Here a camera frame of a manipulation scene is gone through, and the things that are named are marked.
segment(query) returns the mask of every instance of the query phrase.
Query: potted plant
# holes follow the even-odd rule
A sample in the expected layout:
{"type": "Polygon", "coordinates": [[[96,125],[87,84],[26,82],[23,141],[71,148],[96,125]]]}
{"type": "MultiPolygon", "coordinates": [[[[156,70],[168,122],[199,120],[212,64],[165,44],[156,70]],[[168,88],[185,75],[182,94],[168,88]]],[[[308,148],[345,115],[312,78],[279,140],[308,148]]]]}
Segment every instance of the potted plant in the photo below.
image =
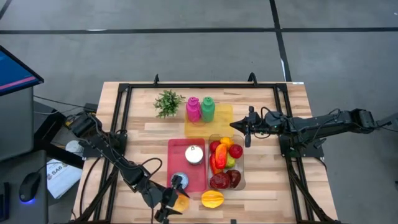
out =
{"type": "Polygon", "coordinates": [[[163,93],[159,94],[160,97],[155,99],[154,106],[159,109],[157,118],[166,118],[166,116],[174,116],[177,113],[178,106],[185,99],[182,95],[177,95],[172,90],[164,90],[163,93]]]}

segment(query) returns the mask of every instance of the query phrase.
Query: computer mouse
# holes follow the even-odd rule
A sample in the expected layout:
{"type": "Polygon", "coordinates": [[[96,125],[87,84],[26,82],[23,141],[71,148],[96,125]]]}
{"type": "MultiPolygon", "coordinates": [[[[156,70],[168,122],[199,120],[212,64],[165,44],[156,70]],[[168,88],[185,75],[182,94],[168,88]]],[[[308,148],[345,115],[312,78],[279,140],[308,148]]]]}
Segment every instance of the computer mouse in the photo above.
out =
{"type": "Polygon", "coordinates": [[[26,175],[26,177],[21,183],[21,186],[19,186],[19,199],[22,202],[28,202],[32,200],[37,193],[39,184],[40,184],[40,173],[31,172],[30,174],[26,175]]]}

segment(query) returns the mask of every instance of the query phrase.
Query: computer screen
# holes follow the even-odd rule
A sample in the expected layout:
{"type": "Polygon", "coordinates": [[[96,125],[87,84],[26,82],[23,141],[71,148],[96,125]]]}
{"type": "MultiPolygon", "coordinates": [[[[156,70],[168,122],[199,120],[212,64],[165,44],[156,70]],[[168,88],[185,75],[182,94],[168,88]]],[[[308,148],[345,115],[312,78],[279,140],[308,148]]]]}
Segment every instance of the computer screen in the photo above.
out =
{"type": "Polygon", "coordinates": [[[0,46],[0,96],[43,83],[43,78],[0,46]]]}

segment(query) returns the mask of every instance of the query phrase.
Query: wooden table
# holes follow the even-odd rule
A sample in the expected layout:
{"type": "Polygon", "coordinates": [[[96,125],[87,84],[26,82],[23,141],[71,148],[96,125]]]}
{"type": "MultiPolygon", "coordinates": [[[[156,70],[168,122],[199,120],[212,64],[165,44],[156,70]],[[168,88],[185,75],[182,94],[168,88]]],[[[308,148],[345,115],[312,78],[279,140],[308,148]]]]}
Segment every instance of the wooden table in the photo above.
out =
{"type": "MultiPolygon", "coordinates": [[[[109,131],[111,126],[118,85],[118,82],[106,82],[103,85],[97,117],[103,123],[105,131],[109,131]]],[[[311,117],[305,86],[293,83],[288,83],[287,86],[294,116],[311,117]]],[[[142,163],[151,157],[162,159],[163,166],[153,176],[152,180],[166,186],[167,141],[185,137],[185,107],[180,107],[176,117],[156,118],[157,112],[152,104],[162,91],[163,89],[159,88],[133,89],[127,121],[128,145],[125,156],[136,163],[142,163]]],[[[197,88],[181,88],[173,89],[173,91],[187,97],[196,96],[199,99],[211,96],[216,103],[232,104],[234,121],[240,120],[248,114],[249,105],[254,106],[256,111],[259,111],[262,106],[276,110],[273,91],[266,88],[212,88],[201,89],[200,91],[197,88]]],[[[282,106],[284,106],[282,94],[280,94],[280,98],[282,106]]],[[[123,106],[120,109],[118,127],[120,127],[122,112],[123,106]]],[[[235,131],[235,134],[242,135],[238,131],[235,131]]],[[[85,162],[82,180],[86,178],[93,161],[94,159],[88,159],[85,162]]],[[[304,158],[303,163],[310,193],[326,214],[337,219],[325,168],[312,158],[304,158]]],[[[146,167],[149,171],[153,171],[158,165],[158,162],[154,161],[147,163],[146,167]]],[[[100,160],[88,179],[83,197],[83,209],[90,204],[97,194],[102,166],[103,160],[100,160]]],[[[225,201],[220,207],[206,208],[200,202],[201,193],[191,193],[190,208],[183,215],[171,215],[170,222],[229,223],[231,219],[237,219],[238,223],[295,222],[289,178],[285,160],[280,155],[277,136],[271,136],[267,139],[252,137],[251,147],[244,149],[244,176],[246,179],[245,189],[225,192],[225,201]]],[[[76,214],[78,214],[82,185],[83,181],[80,182],[73,209],[76,214]]],[[[299,193],[299,197],[302,216],[306,218],[301,193],[299,193]]],[[[108,194],[104,198],[101,218],[105,217],[107,201],[108,194]]],[[[141,194],[132,193],[119,175],[112,223],[133,222],[150,222],[150,209],[142,200],[141,194]]]]}

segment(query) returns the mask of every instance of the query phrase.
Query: plastic fruit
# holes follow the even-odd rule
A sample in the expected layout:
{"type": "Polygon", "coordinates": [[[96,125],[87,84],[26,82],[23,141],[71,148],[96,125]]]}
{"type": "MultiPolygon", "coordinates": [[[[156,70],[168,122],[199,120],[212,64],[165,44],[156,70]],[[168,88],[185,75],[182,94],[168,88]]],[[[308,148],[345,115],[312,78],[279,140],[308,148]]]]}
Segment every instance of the plastic fruit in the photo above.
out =
{"type": "Polygon", "coordinates": [[[184,195],[178,195],[173,209],[178,212],[183,212],[189,207],[189,198],[184,195]]]}
{"type": "Polygon", "coordinates": [[[232,139],[229,138],[229,137],[222,137],[222,138],[220,139],[220,142],[221,142],[222,144],[226,144],[226,148],[227,148],[227,149],[229,149],[229,148],[234,144],[234,141],[232,141],[232,139]]]}
{"type": "Polygon", "coordinates": [[[210,156],[210,167],[211,167],[211,172],[213,173],[213,175],[216,175],[216,174],[218,174],[218,173],[223,171],[222,169],[217,169],[216,168],[216,159],[215,159],[215,155],[214,154],[212,154],[210,156]]]}
{"type": "Polygon", "coordinates": [[[226,144],[220,144],[216,148],[215,160],[216,160],[216,168],[224,169],[226,165],[228,150],[226,148],[226,144]]]}
{"type": "Polygon", "coordinates": [[[227,153],[225,167],[231,168],[231,167],[235,166],[235,163],[236,163],[235,159],[229,153],[227,153]]]}
{"type": "Polygon", "coordinates": [[[218,145],[220,145],[220,141],[213,141],[212,143],[210,143],[210,151],[211,153],[215,153],[216,152],[216,148],[218,145]]]}
{"type": "Polygon", "coordinates": [[[229,154],[235,158],[239,159],[243,155],[243,148],[238,144],[233,144],[229,149],[229,154]]]}
{"type": "Polygon", "coordinates": [[[242,178],[241,173],[237,170],[229,170],[226,172],[226,174],[229,176],[229,179],[231,180],[230,187],[235,188],[236,186],[238,186],[242,178]]]}
{"type": "Polygon", "coordinates": [[[215,190],[208,190],[201,195],[201,203],[208,208],[219,207],[223,202],[223,194],[215,190]]]}
{"type": "Polygon", "coordinates": [[[215,189],[227,189],[231,185],[229,175],[226,173],[218,173],[210,178],[210,187],[215,189]]]}

